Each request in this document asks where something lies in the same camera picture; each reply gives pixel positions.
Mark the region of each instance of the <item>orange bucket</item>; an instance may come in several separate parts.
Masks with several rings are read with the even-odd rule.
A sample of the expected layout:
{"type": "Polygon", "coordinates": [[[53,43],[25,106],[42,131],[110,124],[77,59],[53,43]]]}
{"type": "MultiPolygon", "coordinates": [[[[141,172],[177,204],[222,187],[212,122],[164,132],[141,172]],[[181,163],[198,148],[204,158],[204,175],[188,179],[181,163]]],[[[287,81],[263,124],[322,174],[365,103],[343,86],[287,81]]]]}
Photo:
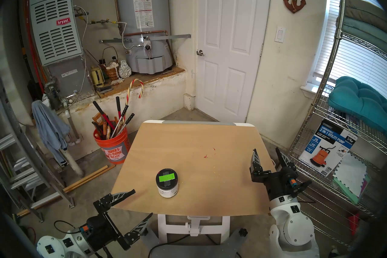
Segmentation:
{"type": "Polygon", "coordinates": [[[128,131],[126,128],[115,138],[100,140],[95,138],[97,130],[94,130],[93,137],[96,143],[104,151],[106,158],[113,164],[124,163],[130,149],[128,131]]]}

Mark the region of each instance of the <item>green tape label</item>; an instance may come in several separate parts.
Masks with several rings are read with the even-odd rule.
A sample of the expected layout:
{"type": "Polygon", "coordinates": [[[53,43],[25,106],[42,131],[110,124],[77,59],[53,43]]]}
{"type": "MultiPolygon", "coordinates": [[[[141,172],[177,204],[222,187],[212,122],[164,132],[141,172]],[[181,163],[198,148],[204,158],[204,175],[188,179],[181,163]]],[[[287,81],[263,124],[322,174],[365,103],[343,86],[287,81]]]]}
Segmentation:
{"type": "Polygon", "coordinates": [[[169,174],[169,175],[165,175],[165,176],[160,176],[159,177],[159,181],[160,182],[164,182],[164,181],[169,181],[169,180],[172,180],[175,178],[175,174],[172,173],[172,174],[169,174]]]}

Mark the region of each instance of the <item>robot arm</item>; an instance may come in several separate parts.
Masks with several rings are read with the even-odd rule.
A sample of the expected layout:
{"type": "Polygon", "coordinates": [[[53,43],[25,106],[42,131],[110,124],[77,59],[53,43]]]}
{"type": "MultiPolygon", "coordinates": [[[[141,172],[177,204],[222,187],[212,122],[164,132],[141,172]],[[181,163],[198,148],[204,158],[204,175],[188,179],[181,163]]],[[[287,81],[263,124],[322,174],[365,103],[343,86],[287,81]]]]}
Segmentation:
{"type": "Polygon", "coordinates": [[[269,232],[271,257],[319,257],[313,223],[302,214],[297,201],[297,195],[312,181],[298,185],[296,166],[293,162],[286,163],[278,148],[276,152],[282,167],[279,172],[263,171],[255,149],[250,167],[251,180],[266,187],[270,213],[276,220],[269,232]]]}
{"type": "Polygon", "coordinates": [[[146,227],[153,214],[149,214],[130,232],[122,235],[109,217],[108,210],[134,193],[135,190],[133,189],[127,193],[108,194],[95,201],[93,204],[98,215],[88,218],[86,224],[69,230],[62,239],[51,236],[42,237],[37,243],[37,251],[44,258],[81,258],[93,254],[98,256],[96,252],[99,249],[104,249],[108,257],[111,257],[106,245],[112,241],[118,241],[124,250],[130,249],[140,239],[141,235],[147,233],[146,227]]]}

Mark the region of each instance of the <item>table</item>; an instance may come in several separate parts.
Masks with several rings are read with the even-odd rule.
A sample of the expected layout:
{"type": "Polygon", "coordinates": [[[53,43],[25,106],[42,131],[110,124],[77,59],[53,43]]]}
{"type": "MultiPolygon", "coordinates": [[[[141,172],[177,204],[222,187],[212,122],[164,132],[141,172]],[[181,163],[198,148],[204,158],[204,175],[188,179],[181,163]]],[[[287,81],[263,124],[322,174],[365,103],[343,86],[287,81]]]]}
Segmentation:
{"type": "Polygon", "coordinates": [[[115,208],[157,213],[159,243],[166,242],[167,233],[177,233],[221,234],[224,244],[230,216],[269,213],[265,186],[250,178],[253,149],[263,169],[275,172],[251,124],[146,121],[111,192],[135,189],[136,193],[115,208]],[[160,196],[156,187],[156,175],[164,168],[178,174],[179,191],[172,198],[160,196]],[[191,223],[167,225],[165,215],[188,215],[191,223]],[[222,216],[222,225],[200,226],[200,220],[209,216],[222,216]]]}

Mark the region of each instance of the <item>black jar lid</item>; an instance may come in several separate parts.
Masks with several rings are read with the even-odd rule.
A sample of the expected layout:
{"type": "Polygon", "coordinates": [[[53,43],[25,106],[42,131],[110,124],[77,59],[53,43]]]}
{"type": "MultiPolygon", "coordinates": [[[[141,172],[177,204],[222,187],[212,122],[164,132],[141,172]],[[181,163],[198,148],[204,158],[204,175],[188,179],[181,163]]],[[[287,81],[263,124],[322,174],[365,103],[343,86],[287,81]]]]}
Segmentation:
{"type": "Polygon", "coordinates": [[[162,169],[156,176],[156,184],[162,190],[171,190],[177,185],[177,173],[173,169],[162,169]]]}

